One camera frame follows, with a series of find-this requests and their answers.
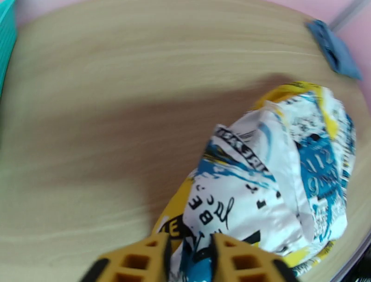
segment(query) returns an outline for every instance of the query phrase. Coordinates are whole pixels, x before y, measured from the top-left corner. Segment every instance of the round table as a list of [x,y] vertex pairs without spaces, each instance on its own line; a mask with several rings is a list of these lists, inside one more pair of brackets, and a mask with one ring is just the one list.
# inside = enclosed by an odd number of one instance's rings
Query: round table
[[358,134],[348,228],[302,277],[331,280],[371,227],[370,118],[305,20],[260,0],[96,0],[23,27],[0,105],[1,276],[77,281],[144,238],[216,123],[305,80],[334,91]]

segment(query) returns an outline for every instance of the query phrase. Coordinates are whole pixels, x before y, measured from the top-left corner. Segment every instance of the wood grain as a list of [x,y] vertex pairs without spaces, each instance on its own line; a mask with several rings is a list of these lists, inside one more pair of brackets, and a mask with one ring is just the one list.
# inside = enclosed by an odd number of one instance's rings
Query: wood grain
[[371,227],[371,130],[300,13],[259,0],[96,0],[19,32],[0,105],[0,276],[77,281],[147,236],[216,123],[267,90],[331,88],[354,119],[349,227],[302,280],[327,282]]

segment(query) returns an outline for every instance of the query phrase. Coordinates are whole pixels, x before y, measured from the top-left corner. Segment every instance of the table surface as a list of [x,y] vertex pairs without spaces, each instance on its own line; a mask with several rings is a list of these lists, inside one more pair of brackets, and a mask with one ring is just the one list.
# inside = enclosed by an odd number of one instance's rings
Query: table surface
[[299,79],[331,88],[357,127],[348,228],[302,277],[328,282],[371,227],[371,129],[305,19],[259,0],[101,0],[23,27],[0,105],[1,275],[77,281],[144,238],[214,125]]

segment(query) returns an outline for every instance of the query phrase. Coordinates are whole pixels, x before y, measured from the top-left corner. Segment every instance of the wooden table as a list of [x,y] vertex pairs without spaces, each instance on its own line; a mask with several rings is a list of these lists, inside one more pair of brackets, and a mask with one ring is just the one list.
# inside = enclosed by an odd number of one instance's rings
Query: wooden table
[[331,88],[358,130],[348,229],[302,278],[328,282],[371,227],[370,118],[305,18],[260,0],[96,0],[23,27],[0,105],[0,276],[77,281],[147,236],[214,125],[299,79]]

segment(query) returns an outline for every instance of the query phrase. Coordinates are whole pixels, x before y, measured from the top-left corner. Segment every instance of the pink floor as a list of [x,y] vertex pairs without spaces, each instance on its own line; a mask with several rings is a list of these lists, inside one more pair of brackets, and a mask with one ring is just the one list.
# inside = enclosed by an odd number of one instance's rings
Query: pink floor
[[[27,23],[45,13],[83,0],[17,0],[18,24]],[[267,0],[298,10],[327,23],[331,22],[353,0]],[[360,87],[371,109],[371,5],[346,25],[339,36],[347,43],[359,65],[364,81]]]

